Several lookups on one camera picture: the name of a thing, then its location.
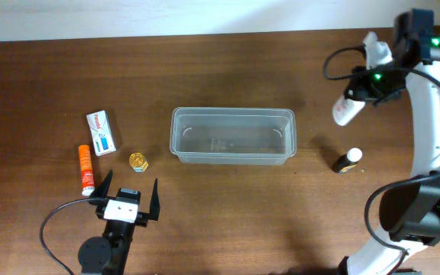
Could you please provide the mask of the orange tablet tube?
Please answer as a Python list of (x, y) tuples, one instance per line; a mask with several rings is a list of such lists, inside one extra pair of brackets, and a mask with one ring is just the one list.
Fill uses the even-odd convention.
[(92, 160), (89, 145), (83, 144), (78, 147), (79, 167), (82, 180), (82, 195), (90, 196), (95, 190)]

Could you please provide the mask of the dark bottle white cap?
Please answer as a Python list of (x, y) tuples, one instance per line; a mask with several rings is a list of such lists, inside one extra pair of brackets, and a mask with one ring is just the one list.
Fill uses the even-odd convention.
[(363, 157), (362, 150), (357, 147), (351, 148), (346, 154), (340, 156), (332, 165), (332, 170), (336, 173), (346, 173), (358, 165)]

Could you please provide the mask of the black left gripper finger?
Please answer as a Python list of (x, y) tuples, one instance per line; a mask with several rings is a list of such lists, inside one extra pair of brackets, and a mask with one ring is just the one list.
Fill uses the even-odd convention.
[(154, 180), (154, 187), (150, 198), (148, 219), (157, 221), (160, 216), (160, 199), (158, 194), (158, 178)]
[(99, 186), (97, 186), (94, 189), (94, 191), (89, 195), (89, 198), (105, 199), (106, 196), (108, 195), (108, 190), (111, 185), (112, 177), (113, 177), (113, 171), (110, 170), (106, 175), (106, 177), (104, 178), (104, 180), (102, 181), (102, 183)]

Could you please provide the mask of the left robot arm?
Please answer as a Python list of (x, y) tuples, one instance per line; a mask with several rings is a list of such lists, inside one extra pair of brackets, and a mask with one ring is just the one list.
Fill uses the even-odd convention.
[(89, 195), (90, 204), (96, 207), (96, 216), (106, 221), (102, 235), (86, 240), (78, 252), (82, 274), (123, 274), (136, 227), (147, 227), (160, 215), (158, 181), (150, 198), (148, 212), (141, 212), (141, 193), (120, 188), (116, 196), (108, 190), (113, 173), (107, 174), (102, 183)]

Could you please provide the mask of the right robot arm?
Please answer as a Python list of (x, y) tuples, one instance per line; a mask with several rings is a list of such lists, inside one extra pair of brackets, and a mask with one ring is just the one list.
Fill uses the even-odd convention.
[(364, 66), (346, 76), (348, 85), (332, 109), (346, 125), (367, 104), (379, 105), (408, 92), (414, 155), (408, 179), (380, 187), (378, 228), (338, 266), (340, 274), (394, 274), (412, 255), (440, 242), (440, 36), (434, 14), (414, 8), (396, 17), (393, 42), (369, 33), (356, 46)]

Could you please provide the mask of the white Panadol medicine box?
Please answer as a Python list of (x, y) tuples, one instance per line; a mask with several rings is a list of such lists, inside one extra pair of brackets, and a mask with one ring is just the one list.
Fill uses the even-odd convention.
[(100, 157), (116, 151), (109, 120), (104, 110), (88, 114), (86, 120), (92, 136), (95, 155)]

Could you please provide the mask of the white spray bottle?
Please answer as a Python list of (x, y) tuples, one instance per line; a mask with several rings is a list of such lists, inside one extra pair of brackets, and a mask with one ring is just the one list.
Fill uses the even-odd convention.
[(337, 125), (347, 125), (366, 105), (365, 102), (347, 99), (343, 95), (332, 107), (332, 116)]

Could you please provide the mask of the clear plastic container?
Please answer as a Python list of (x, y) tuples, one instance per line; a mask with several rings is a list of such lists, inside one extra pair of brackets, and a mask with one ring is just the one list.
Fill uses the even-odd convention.
[(296, 155), (296, 118), (287, 108), (178, 107), (170, 151), (183, 163), (282, 165)]

